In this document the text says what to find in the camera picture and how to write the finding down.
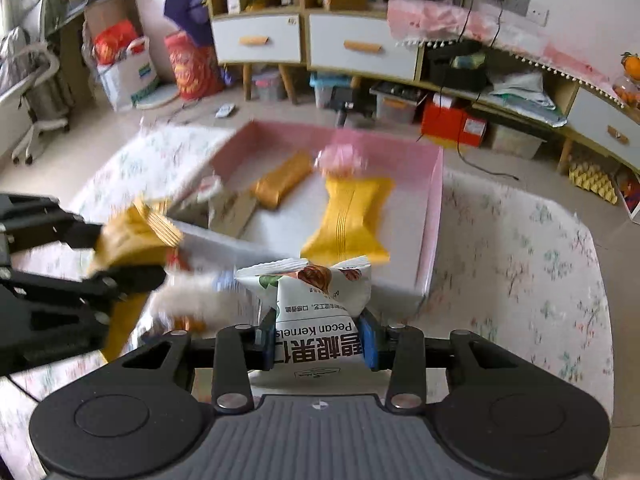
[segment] green leaf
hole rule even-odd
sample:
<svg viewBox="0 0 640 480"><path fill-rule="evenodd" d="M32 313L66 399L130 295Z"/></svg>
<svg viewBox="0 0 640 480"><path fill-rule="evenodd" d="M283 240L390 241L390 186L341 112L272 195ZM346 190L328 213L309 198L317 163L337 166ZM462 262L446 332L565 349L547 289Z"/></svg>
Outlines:
<svg viewBox="0 0 640 480"><path fill-rule="evenodd" d="M264 289L266 289L269 285L271 286L278 286L278 280L281 278L282 276L260 276L258 278L258 282L260 283L260 286Z"/></svg>

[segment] white drawer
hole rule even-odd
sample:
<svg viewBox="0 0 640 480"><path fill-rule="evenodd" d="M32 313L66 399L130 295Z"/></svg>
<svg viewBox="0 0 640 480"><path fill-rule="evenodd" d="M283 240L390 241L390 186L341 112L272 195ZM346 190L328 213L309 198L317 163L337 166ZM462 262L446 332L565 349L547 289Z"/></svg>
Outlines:
<svg viewBox="0 0 640 480"><path fill-rule="evenodd" d="M640 124L597 95L580 88L569 111L569 126L579 134L615 153L633 168L640 168ZM624 144L609 131L628 139Z"/></svg>
<svg viewBox="0 0 640 480"><path fill-rule="evenodd" d="M211 28L219 63L302 59L297 14L227 18L212 22Z"/></svg>
<svg viewBox="0 0 640 480"><path fill-rule="evenodd" d="M418 49L396 46L386 20L310 14L309 25L311 67L414 79Z"/></svg>

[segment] cabinet leg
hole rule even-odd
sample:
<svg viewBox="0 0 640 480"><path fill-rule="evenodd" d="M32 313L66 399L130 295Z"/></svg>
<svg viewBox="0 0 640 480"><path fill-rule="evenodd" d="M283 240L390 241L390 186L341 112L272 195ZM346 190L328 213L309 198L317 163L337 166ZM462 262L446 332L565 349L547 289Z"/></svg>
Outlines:
<svg viewBox="0 0 640 480"><path fill-rule="evenodd" d="M293 79L291 78L291 74L289 73L289 67L287 65L278 65L278 69L280 70L280 76L282 78L282 82L284 83L284 89L287 91L287 95L289 96L291 104L297 105L298 98L296 96L296 89L293 86Z"/></svg>
<svg viewBox="0 0 640 480"><path fill-rule="evenodd" d="M560 161L556 171L558 173L564 173L566 171L567 164L569 162L569 156L571 155L571 149L574 146L574 142L568 137L564 140L562 145L562 155L560 155Z"/></svg>
<svg viewBox="0 0 640 480"><path fill-rule="evenodd" d="M242 65L242 89L244 90L244 100L251 100L251 64Z"/></svg>

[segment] pink wrapped candy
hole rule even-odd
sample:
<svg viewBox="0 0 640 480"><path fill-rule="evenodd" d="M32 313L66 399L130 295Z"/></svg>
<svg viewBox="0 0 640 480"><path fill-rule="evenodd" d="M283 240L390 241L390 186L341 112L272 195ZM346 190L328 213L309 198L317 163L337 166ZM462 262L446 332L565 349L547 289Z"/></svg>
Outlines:
<svg viewBox="0 0 640 480"><path fill-rule="evenodd" d="M318 153L316 170L322 176L353 176L362 172L367 163L352 144L329 144Z"/></svg>

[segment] floral tablecloth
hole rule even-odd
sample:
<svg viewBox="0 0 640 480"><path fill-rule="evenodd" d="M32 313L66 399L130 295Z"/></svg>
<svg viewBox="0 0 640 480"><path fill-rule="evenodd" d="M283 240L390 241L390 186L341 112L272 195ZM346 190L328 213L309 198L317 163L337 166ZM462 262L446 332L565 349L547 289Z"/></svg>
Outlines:
<svg viewBox="0 0 640 480"><path fill-rule="evenodd" d="M138 137L89 181L69 209L105 222L137 196L179 192L228 130L165 126ZM28 254L21 267L78 279L89 251L60 245ZM595 396L613 410L612 343L607 298L588 229L559 205L468 174L447 171L431 293L414 320L429 336L468 328ZM14 378L47 394L101 366L98 353ZM429 375L430 400L442 398L441 374ZM0 381L0 455L16 480L44 471L28 438L34 404Z"/></svg>

